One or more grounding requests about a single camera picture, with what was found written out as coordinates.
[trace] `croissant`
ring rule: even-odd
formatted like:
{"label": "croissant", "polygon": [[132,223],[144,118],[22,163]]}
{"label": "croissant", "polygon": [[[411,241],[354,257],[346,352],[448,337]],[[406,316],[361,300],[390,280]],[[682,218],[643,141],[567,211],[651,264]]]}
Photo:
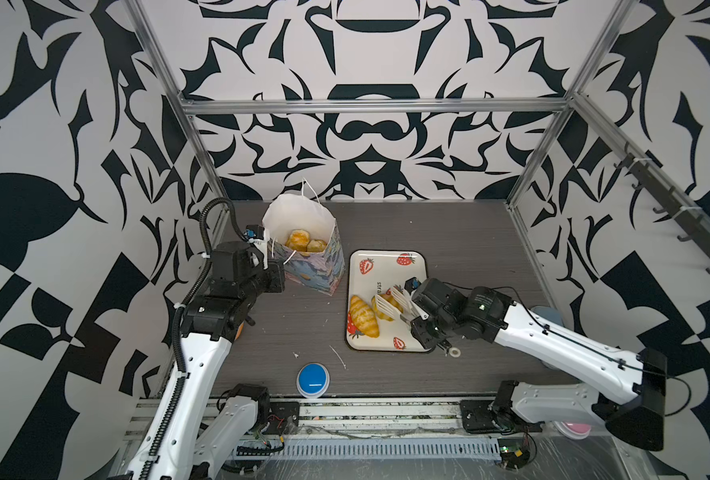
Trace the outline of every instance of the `croissant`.
{"label": "croissant", "polygon": [[[387,295],[385,293],[379,293],[379,296],[383,298],[384,300],[388,301],[392,306],[400,310],[400,313],[402,313],[402,307],[398,303],[397,300],[395,300],[395,297],[392,295]],[[373,305],[373,312],[382,320],[388,320],[389,322],[393,321],[394,319],[390,316],[387,316],[386,313],[384,312],[379,312],[379,307],[376,306],[376,296],[374,296],[371,299],[371,305]]]}
{"label": "croissant", "polygon": [[310,242],[310,234],[306,230],[294,230],[288,236],[286,246],[297,252],[306,252],[306,246]]}
{"label": "croissant", "polygon": [[307,244],[308,252],[323,252],[326,250],[328,244],[323,240],[312,240]]}
{"label": "croissant", "polygon": [[368,303],[364,302],[358,295],[352,295],[350,299],[350,319],[358,330],[371,338],[379,336],[379,323]]}

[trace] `paper bag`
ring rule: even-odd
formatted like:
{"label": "paper bag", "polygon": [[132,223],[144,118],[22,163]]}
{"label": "paper bag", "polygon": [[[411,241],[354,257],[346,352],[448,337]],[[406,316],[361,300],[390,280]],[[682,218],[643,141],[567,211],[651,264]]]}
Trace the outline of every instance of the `paper bag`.
{"label": "paper bag", "polygon": [[[262,223],[272,238],[270,258],[282,259],[286,278],[333,295],[344,273],[344,255],[331,212],[303,195],[282,194],[267,209]],[[293,230],[306,230],[311,240],[324,240],[328,246],[319,253],[296,252],[285,246]]]}

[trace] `tray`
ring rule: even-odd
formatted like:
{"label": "tray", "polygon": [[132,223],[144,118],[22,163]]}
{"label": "tray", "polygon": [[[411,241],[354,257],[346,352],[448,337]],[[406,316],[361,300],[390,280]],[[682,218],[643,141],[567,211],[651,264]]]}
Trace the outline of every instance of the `tray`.
{"label": "tray", "polygon": [[[392,285],[402,286],[407,279],[427,279],[427,264],[424,257],[410,250],[358,250],[350,256],[350,290],[347,295],[347,311],[352,295],[358,295],[371,305],[371,298],[385,293]],[[393,321],[376,318],[379,336],[365,336],[349,321],[345,322],[347,343],[355,350],[387,352],[428,352],[411,335],[408,325],[400,319]]]}

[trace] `patterned wallpaper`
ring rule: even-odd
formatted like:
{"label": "patterned wallpaper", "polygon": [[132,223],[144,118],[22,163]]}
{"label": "patterned wallpaper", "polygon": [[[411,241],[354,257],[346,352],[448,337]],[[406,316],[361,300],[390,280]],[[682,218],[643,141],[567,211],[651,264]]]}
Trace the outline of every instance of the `patterned wallpaper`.
{"label": "patterned wallpaper", "polygon": [[[144,0],[193,100],[559,96],[610,0]],[[506,198],[547,113],[200,117],[227,192]]]}
{"label": "patterned wallpaper", "polygon": [[[710,0],[642,0],[588,92],[710,216]],[[574,114],[518,209],[576,331],[659,350],[692,386],[651,458],[661,475],[710,480],[710,261],[618,160]],[[685,401],[669,380],[667,411]]]}
{"label": "patterned wallpaper", "polygon": [[120,2],[0,2],[0,478],[112,458],[211,197]]}
{"label": "patterned wallpaper", "polygon": [[229,196],[506,198],[549,112],[201,115]]}
{"label": "patterned wallpaper", "polygon": [[[562,95],[609,0],[143,0],[188,98]],[[371,85],[363,91],[363,85]]]}

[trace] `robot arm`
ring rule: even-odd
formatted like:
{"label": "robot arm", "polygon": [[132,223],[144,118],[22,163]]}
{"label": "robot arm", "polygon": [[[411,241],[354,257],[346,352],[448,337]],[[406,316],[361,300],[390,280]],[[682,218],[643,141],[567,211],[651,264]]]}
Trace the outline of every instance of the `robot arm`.
{"label": "robot arm", "polygon": [[659,451],[664,446],[667,359],[662,354],[635,354],[590,340],[483,286],[466,296],[435,278],[423,283],[410,279],[406,290],[419,312],[411,333],[425,348],[447,350],[451,344],[446,339],[455,335],[482,338],[533,355],[584,382],[504,382],[494,414],[528,423],[605,424],[611,434],[639,448]]}
{"label": "robot arm", "polygon": [[201,474],[215,478],[240,437],[267,420],[266,388],[238,385],[218,417],[197,436],[216,374],[244,322],[253,324],[248,312],[256,298],[285,288],[283,264],[267,258],[269,233],[249,225],[246,237],[247,242],[225,242],[210,252],[208,291],[183,306],[181,338],[174,341],[180,341],[186,372],[172,371],[148,435],[127,466],[126,478],[183,480]]}

